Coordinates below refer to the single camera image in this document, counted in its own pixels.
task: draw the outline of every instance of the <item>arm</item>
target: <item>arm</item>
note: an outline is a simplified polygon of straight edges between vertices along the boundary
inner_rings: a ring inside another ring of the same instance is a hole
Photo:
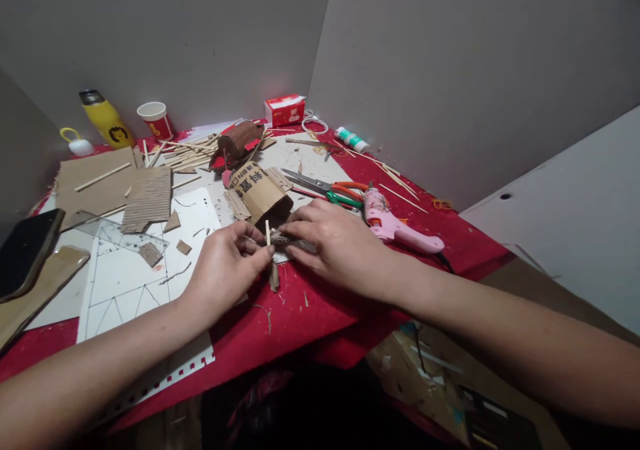
[[[314,200],[280,230],[316,247],[316,255],[288,247],[298,262],[470,343],[537,398],[590,420],[640,427],[640,349],[633,345],[394,252],[337,205]]]
[[[238,222],[205,240],[176,300],[63,350],[0,385],[0,441],[7,448],[58,447],[136,378],[231,308],[269,264],[256,228]]]

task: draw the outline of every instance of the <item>red tissue box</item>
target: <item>red tissue box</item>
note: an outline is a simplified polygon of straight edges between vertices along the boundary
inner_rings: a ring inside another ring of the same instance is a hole
[[[300,95],[265,100],[265,118],[272,128],[300,123],[305,117],[305,98]]]

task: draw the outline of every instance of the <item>hand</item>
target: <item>hand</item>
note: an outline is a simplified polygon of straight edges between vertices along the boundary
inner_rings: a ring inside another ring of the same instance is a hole
[[[180,298],[190,310],[204,312],[209,326],[242,298],[271,262],[275,248],[260,247],[262,242],[262,233],[246,221],[216,230],[206,238]]]
[[[320,277],[366,297],[385,300],[386,274],[396,253],[384,246],[362,218],[315,199],[293,212],[280,231],[308,241],[313,255],[289,245],[287,252]]]

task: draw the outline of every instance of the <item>pink glue gun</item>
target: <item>pink glue gun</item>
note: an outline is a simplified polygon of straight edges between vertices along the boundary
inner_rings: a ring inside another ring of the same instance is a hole
[[[365,192],[365,219],[371,226],[371,231],[388,243],[394,239],[428,255],[440,253],[445,244],[438,237],[428,237],[416,230],[410,229],[391,213],[387,199],[377,188],[370,188]]]

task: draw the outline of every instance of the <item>red paper cup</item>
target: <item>red paper cup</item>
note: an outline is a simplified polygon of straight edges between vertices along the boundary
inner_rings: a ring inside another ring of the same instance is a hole
[[[167,116],[167,106],[164,103],[145,103],[140,105],[137,111],[158,141],[167,141],[173,138],[173,126]]]

